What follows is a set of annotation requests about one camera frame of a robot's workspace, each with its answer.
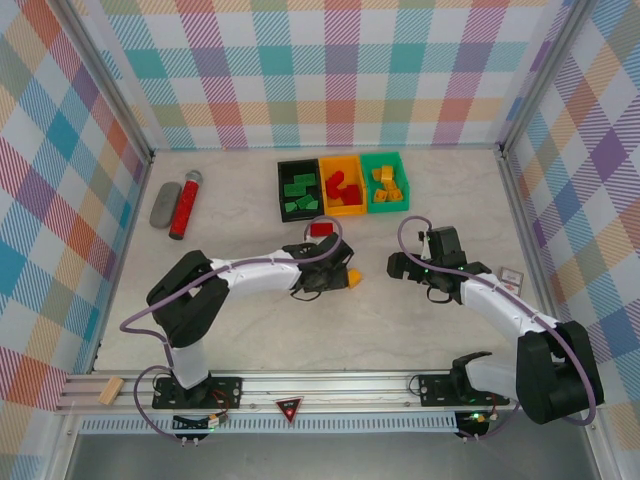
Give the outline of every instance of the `green bin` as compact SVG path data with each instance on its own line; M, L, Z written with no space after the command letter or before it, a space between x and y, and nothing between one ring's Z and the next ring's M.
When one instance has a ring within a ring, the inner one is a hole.
M409 187L409 179L406 173L404 173L404 166L402 165L402 159L398 152L367 153L360 155L360 165L362 167L364 181L367 184L369 213L404 212L409 210L411 188ZM376 190L384 190L384 185L373 179L373 169L381 168L383 165L391 165L393 167L393 180L396 182L403 196L401 202L373 203Z

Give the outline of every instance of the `small card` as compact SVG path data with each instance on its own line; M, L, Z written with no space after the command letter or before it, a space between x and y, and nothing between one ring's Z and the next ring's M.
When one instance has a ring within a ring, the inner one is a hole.
M522 282L524 281L524 273L502 267L500 276L498 277L504 284L505 288L515 295L520 296L522 293Z

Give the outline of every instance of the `red block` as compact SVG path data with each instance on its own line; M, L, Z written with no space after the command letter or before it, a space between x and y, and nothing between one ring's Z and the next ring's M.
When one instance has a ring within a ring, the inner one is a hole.
M312 223L312 237L328 237L333 233L333 223Z
M340 198L340 189L338 187L327 185L327 196L337 200Z
M362 205L362 197L357 185L347 185L340 191L340 197L345 205Z
M327 186L327 188L329 188L329 187L339 187L342 182L344 182L344 172L342 170L338 170L336 173L334 173L329 177L329 180L327 180L324 183Z

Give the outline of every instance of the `red microphone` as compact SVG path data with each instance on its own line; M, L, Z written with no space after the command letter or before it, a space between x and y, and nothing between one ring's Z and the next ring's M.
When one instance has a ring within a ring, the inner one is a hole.
M196 200L198 189L202 185L202 175L197 170L191 170L185 178L187 181L182 189L182 196L173 216L171 230L169 230L169 236L174 240L182 240L184 238L193 203Z

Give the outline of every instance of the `gray eraser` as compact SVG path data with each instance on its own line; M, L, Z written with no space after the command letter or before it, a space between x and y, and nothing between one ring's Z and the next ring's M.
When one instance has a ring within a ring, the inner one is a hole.
M149 223L152 227L167 228L171 225L181 193L182 185L178 182L167 182L160 187L149 216Z

